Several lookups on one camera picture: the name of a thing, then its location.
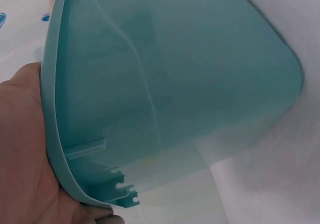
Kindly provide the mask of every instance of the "curved plastic edge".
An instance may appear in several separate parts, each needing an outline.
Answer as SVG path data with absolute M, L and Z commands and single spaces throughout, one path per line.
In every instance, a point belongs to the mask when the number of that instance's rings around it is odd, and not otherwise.
M 301 63 L 301 60 L 299 58 L 299 56 L 297 55 L 297 53 L 295 52 L 295 50 L 290 46 L 290 44 L 287 42 L 286 38 L 284 37 L 284 35 L 277 29 L 277 27 L 269 20 L 269 18 L 267 17 L 267 15 L 261 10 L 261 8 L 259 8 L 252 0 L 246 0 L 259 14 L 260 16 L 268 23 L 268 25 L 272 28 L 272 30 L 275 32 L 275 34 L 279 37 L 279 39 L 282 41 L 283 44 L 285 44 L 290 51 L 292 52 L 292 54 L 294 55 L 294 57 L 296 58 L 296 60 L 298 61 L 299 67 L 300 67 L 300 73 L 301 73 L 301 87 L 300 87 L 300 94 L 297 98 L 297 100 L 300 98 L 301 93 L 303 91 L 304 88 L 304 83 L 305 83 L 305 71 L 303 69 L 303 65 Z
M 56 64 L 64 3 L 65 0 L 54 0 L 51 12 L 54 18 L 49 20 L 40 73 L 46 153 L 56 178 L 70 196 L 88 205 L 111 208 L 110 204 L 91 198 L 81 189 L 69 168 L 60 142 L 56 117 Z

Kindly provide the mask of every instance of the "teal plastic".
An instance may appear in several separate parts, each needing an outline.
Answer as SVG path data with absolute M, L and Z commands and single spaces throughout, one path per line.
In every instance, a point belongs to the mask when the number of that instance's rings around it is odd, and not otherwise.
M 196 171 L 192 155 L 210 165 L 248 148 L 301 88 L 299 61 L 247 0 L 55 0 L 47 155 L 76 200 L 131 207 Z

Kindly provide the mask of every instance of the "hand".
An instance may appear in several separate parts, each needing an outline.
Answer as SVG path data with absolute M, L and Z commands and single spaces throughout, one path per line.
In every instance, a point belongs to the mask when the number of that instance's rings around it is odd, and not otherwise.
M 59 185 L 45 150 L 41 64 L 0 83 L 0 223 L 124 224 L 111 209 L 84 205 Z

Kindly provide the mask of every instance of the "teal plastic container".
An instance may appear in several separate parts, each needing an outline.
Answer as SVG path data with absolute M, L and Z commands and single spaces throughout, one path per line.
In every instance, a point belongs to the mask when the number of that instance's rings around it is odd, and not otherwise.
M 55 0 L 47 155 L 76 200 L 132 207 L 250 147 L 301 88 L 299 61 L 247 0 Z

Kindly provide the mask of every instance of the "blue pattern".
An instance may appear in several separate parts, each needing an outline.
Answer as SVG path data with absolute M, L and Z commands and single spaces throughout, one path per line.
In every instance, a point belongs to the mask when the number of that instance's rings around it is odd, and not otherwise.
M 0 12 L 0 28 L 5 24 L 7 15 L 3 12 Z
M 50 15 L 49 15 L 49 13 L 47 13 L 47 14 L 44 14 L 43 16 L 42 16 L 42 21 L 44 21 L 44 22 L 47 22 L 47 21 L 49 21 L 49 18 L 50 18 Z

